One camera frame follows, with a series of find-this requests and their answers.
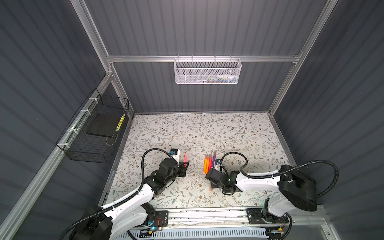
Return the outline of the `orange marker pen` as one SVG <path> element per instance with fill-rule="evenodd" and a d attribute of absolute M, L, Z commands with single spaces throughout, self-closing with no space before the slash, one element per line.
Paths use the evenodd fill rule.
<path fill-rule="evenodd" d="M 203 168 L 203 173 L 207 173 L 207 164 L 209 163 L 208 157 L 205 156 L 205 161 L 204 161 L 204 168 Z"/>
<path fill-rule="evenodd" d="M 211 163 L 211 159 L 207 158 L 205 162 L 205 174 L 207 174 L 210 169 L 210 163 Z"/>

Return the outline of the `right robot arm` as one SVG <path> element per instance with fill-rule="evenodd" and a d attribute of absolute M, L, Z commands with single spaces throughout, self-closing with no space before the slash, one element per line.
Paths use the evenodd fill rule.
<path fill-rule="evenodd" d="M 299 209 L 307 212 L 317 211 L 317 184 L 306 174 L 283 165 L 280 170 L 267 173 L 245 175 L 239 171 L 229 174 L 210 169 L 206 179 L 212 188 L 219 188 L 222 193 L 232 196 L 236 192 L 272 191 L 274 194 L 266 199 L 264 216 L 281 217 L 286 212 Z"/>

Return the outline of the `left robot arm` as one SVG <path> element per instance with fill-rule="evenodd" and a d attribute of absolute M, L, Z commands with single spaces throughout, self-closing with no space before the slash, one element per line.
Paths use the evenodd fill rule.
<path fill-rule="evenodd" d="M 184 178 L 188 167 L 188 162 L 165 158 L 156 171 L 144 178 L 139 190 L 100 208 L 91 208 L 96 215 L 76 225 L 69 239 L 113 240 L 136 226 L 149 225 L 154 221 L 156 212 L 150 201 L 176 178 Z"/>

